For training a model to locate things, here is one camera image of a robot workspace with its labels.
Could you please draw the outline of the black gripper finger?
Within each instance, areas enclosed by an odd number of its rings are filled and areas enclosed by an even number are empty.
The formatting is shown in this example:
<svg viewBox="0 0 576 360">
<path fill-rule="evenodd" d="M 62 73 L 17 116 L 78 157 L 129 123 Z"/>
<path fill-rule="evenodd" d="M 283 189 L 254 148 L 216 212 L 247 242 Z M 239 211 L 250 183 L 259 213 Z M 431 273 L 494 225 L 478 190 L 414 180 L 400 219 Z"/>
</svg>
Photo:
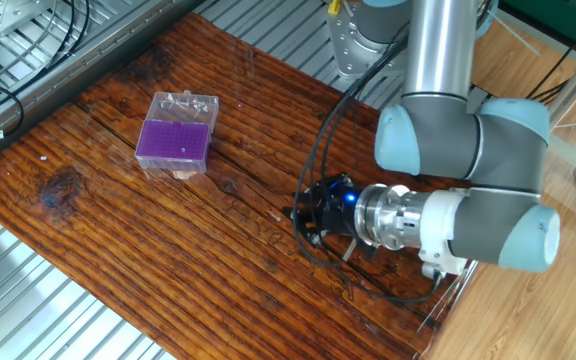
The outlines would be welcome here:
<svg viewBox="0 0 576 360">
<path fill-rule="evenodd" d="M 313 209 L 340 209 L 342 204 L 350 201 L 350 177 L 347 173 L 339 173 L 317 182 L 305 191 L 296 193 L 299 204 L 305 204 Z"/>
<path fill-rule="evenodd" d="M 320 229 L 315 224 L 315 219 L 310 213 L 297 212 L 290 216 L 293 224 L 297 226 L 298 233 L 314 248 L 323 246 L 323 237 L 327 234 L 325 229 Z"/>
</svg>

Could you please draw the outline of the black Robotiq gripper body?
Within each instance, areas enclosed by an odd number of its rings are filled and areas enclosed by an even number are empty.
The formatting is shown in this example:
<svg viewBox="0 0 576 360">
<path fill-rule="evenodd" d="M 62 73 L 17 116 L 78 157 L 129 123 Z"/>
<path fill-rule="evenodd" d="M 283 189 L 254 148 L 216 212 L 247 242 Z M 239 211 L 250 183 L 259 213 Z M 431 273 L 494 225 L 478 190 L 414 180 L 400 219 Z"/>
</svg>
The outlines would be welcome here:
<svg viewBox="0 0 576 360">
<path fill-rule="evenodd" d="M 347 174 L 338 174 L 322 183 L 321 227 L 328 234 L 353 236 L 354 211 L 362 190 Z"/>
</svg>

